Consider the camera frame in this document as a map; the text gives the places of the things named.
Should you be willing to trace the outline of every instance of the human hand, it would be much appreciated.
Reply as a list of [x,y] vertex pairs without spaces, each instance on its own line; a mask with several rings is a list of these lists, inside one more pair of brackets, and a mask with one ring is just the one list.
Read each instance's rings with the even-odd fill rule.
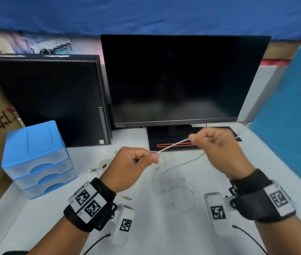
[[242,179],[255,171],[229,129],[207,127],[190,134],[189,139],[203,149],[210,163],[229,179]]
[[146,149],[122,147],[100,180],[113,192],[129,189],[152,163],[159,162],[159,154]]

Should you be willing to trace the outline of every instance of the translucent drawer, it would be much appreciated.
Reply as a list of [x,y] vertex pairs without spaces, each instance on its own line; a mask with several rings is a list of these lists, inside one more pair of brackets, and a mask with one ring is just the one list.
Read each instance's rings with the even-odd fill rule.
[[72,168],[73,165],[70,158],[68,158],[67,160],[43,171],[19,177],[14,182],[19,186],[19,188],[24,190],[31,186],[51,181],[59,177],[61,174],[71,170]]
[[33,200],[64,186],[72,180],[75,180],[76,177],[76,173],[72,169],[51,181],[32,186],[28,189],[25,189],[23,192],[29,197],[30,200]]
[[31,174],[36,171],[42,171],[44,170],[43,167],[47,166],[47,164],[56,164],[67,159],[68,157],[69,155],[67,150],[63,148],[56,153],[52,153],[45,157],[32,160],[28,163],[8,169],[4,168],[4,171],[11,177],[11,179],[15,180],[16,178],[24,176],[26,174]]

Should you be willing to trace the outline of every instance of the human arm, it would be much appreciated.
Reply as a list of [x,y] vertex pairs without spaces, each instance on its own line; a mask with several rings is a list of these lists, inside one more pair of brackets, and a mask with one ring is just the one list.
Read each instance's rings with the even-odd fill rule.
[[[244,179],[255,172],[230,130],[204,128],[189,138],[230,180]],[[256,227],[270,255],[301,255],[301,221],[297,216],[277,223],[256,222]]]
[[[130,188],[159,155],[141,148],[122,147],[100,180],[117,193]],[[40,240],[28,255],[79,255],[89,236],[65,217]]]

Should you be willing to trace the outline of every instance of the ventilation grille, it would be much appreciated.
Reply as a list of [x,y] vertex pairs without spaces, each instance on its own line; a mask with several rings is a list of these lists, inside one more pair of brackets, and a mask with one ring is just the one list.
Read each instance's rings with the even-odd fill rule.
[[104,135],[104,143],[109,144],[109,135],[107,130],[107,124],[106,124],[106,118],[104,116],[103,107],[99,106],[98,111],[100,113],[101,123],[102,123],[102,129],[103,129],[103,135]]

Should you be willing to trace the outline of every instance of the person's left hand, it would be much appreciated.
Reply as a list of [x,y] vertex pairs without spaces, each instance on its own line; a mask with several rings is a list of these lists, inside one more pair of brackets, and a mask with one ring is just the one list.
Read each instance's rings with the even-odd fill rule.
[[139,179],[143,170],[159,162],[159,154],[142,148],[122,147],[100,180],[113,192],[129,189]]

